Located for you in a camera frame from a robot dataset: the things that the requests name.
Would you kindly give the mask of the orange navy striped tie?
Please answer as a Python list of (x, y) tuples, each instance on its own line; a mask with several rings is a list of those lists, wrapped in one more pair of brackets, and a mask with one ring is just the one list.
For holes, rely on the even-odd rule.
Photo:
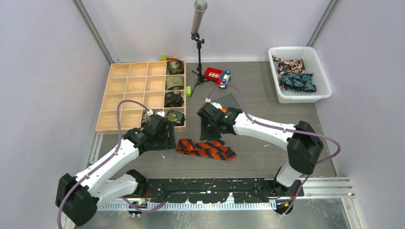
[(190, 156), (198, 156), (222, 161), (231, 161), (237, 157), (235, 151), (225, 146), (223, 140), (196, 143), (192, 139), (180, 139), (176, 151)]

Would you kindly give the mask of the rolled beige floral tie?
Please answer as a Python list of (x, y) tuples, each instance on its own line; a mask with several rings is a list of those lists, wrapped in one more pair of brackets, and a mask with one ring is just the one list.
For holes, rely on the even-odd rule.
[(151, 116), (146, 112), (142, 112), (142, 117), (141, 117), (141, 127), (144, 126), (147, 122), (151, 120)]

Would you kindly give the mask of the rolled blue gold flower tie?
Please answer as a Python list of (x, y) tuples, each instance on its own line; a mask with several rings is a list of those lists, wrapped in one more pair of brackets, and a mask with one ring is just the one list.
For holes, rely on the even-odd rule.
[(185, 114), (180, 111), (176, 110), (169, 110), (166, 113), (166, 118), (174, 125), (174, 126), (183, 126), (186, 120)]

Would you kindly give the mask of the grey lego baseplate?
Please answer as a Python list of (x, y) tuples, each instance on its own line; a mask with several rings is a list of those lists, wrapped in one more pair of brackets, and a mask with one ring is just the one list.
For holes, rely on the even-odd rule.
[(225, 110), (227, 110), (228, 108), (235, 108), (242, 110), (241, 105), (238, 103), (237, 99), (232, 93), (214, 99), (212, 100), (212, 102), (220, 104)]

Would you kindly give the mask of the rolled black gold tie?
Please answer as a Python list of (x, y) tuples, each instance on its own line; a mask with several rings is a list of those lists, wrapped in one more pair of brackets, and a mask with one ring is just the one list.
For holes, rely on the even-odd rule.
[(182, 107), (184, 99), (181, 92), (172, 91), (164, 96), (164, 107)]

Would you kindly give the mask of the green block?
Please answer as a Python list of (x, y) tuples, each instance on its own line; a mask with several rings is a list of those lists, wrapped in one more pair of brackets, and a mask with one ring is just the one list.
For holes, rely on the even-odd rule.
[(187, 86), (185, 92), (186, 92), (186, 96), (191, 96), (191, 94), (192, 94), (191, 87)]

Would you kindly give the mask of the red toy block car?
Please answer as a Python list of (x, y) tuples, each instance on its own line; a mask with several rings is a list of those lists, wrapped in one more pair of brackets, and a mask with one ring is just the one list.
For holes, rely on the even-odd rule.
[(215, 82), (217, 85), (220, 85), (220, 88), (223, 89), (227, 88), (225, 84), (231, 80), (230, 70), (220, 70), (208, 67), (203, 75), (205, 79)]

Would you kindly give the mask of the rolled olive patterned tie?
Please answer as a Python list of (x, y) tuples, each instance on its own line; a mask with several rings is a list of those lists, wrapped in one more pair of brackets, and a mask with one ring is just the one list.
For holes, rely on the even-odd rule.
[(183, 90), (184, 89), (184, 76), (183, 75), (169, 75), (166, 76), (166, 90)]

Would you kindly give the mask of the wooden compartment tray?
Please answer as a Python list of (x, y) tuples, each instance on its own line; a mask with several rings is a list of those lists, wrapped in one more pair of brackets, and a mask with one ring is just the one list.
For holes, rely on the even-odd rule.
[(154, 112), (176, 110), (186, 114), (186, 63), (184, 65), (184, 89), (173, 90), (182, 94), (182, 107), (164, 107), (167, 61), (114, 63), (110, 66), (107, 84), (96, 125), (98, 134), (117, 134), (117, 106), (120, 107), (120, 126), (123, 132), (141, 126), (142, 112), (147, 108)]

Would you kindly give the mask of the rolled dark tie top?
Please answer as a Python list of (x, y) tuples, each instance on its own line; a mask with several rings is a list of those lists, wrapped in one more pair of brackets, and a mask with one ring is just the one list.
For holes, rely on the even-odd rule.
[(183, 61), (175, 60), (167, 62), (167, 69), (169, 75), (184, 74)]

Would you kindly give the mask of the blue patterned tie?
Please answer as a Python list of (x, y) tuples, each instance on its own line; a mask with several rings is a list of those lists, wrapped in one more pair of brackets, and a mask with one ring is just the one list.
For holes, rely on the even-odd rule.
[(291, 73), (279, 78), (279, 86), (285, 91), (314, 93), (316, 85), (312, 82), (312, 73)]

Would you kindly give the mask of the white plastic basket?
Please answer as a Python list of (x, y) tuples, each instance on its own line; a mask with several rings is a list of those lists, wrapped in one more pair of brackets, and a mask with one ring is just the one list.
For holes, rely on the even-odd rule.
[(273, 47), (268, 51), (280, 103), (314, 103), (329, 98), (332, 89), (312, 47)]

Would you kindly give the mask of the pink floral dark tie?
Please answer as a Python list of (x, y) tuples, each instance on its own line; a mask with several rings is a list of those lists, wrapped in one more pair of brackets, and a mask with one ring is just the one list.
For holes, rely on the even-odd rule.
[(278, 64), (277, 72), (280, 75), (288, 75), (291, 73), (306, 73), (303, 59), (284, 60), (272, 55), (272, 60)]

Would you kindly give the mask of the grey microphone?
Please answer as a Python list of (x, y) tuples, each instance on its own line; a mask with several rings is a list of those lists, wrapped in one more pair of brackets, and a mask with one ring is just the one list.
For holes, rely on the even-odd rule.
[(208, 8), (208, 2), (207, 0), (196, 0), (194, 2), (194, 17), (193, 17), (193, 22), (192, 22), (192, 29), (191, 29), (191, 35), (197, 35), (203, 15), (205, 11)]

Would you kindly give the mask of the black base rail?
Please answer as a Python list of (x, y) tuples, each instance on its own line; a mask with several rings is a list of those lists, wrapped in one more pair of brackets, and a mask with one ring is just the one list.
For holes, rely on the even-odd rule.
[(276, 187), (269, 178), (150, 178), (141, 184), (140, 191), (125, 195), (126, 198), (142, 198), (153, 203), (224, 203), (232, 197), (234, 203), (265, 203), (271, 199), (304, 196), (298, 191), (300, 180), (292, 187)]

